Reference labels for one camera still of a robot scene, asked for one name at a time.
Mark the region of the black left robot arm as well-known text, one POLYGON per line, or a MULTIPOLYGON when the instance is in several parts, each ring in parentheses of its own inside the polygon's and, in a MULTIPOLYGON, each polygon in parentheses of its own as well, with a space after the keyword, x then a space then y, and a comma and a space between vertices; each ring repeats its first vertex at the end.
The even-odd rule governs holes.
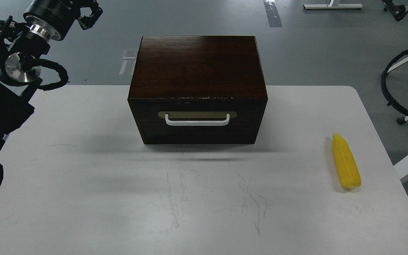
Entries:
MULTIPOLYGON (((34 113, 29 104, 37 90, 65 86, 66 69, 43 59, 51 40, 63 40, 75 21, 83 30, 92 28, 103 13, 96 0, 34 0, 24 22, 12 16, 0 20, 0 151, 8 135, 34 113)), ((4 168, 0 163, 0 187, 4 168)))

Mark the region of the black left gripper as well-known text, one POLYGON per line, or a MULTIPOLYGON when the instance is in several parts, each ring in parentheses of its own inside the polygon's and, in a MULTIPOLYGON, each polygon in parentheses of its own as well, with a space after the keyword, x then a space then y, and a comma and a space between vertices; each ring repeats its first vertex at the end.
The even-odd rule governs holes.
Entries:
POLYGON ((81 0, 78 4, 79 8, 89 8, 91 10, 89 16, 80 16, 78 23, 82 30, 90 29, 96 24, 97 20, 101 17, 103 9, 99 6, 97 0, 81 0))

